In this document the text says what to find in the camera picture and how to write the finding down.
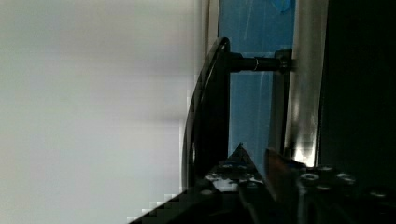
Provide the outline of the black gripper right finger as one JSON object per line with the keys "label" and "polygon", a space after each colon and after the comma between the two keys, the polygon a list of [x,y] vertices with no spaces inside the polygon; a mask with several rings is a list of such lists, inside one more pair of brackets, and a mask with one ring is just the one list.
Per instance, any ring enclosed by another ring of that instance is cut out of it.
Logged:
{"label": "black gripper right finger", "polygon": [[265,178],[296,224],[395,224],[395,191],[372,186],[330,165],[308,167],[272,149]]}

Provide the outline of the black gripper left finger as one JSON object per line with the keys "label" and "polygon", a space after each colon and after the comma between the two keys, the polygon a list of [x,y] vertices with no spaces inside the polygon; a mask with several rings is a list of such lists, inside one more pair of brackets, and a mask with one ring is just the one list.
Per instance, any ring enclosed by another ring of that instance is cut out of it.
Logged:
{"label": "black gripper left finger", "polygon": [[275,224],[275,208],[255,164],[238,146],[176,197],[128,224]]}

